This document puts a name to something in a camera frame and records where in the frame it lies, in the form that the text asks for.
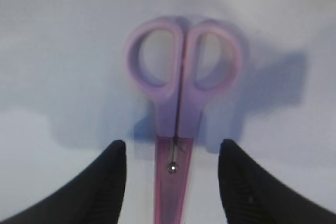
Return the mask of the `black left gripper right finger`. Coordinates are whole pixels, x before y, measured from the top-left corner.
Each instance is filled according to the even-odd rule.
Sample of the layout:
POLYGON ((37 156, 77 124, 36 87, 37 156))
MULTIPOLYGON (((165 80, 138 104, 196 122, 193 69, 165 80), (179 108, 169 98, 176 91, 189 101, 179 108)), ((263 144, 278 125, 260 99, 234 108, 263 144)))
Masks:
POLYGON ((335 223, 335 213, 283 184, 231 139, 220 148, 219 191, 228 223, 335 223))

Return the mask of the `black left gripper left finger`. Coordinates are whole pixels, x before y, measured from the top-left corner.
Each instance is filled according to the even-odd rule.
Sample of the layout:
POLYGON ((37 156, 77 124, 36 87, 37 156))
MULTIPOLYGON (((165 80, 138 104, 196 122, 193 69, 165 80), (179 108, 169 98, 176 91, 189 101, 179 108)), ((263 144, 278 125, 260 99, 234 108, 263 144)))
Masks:
POLYGON ((116 140, 56 192, 2 222, 118 223, 126 181, 126 145, 116 140))

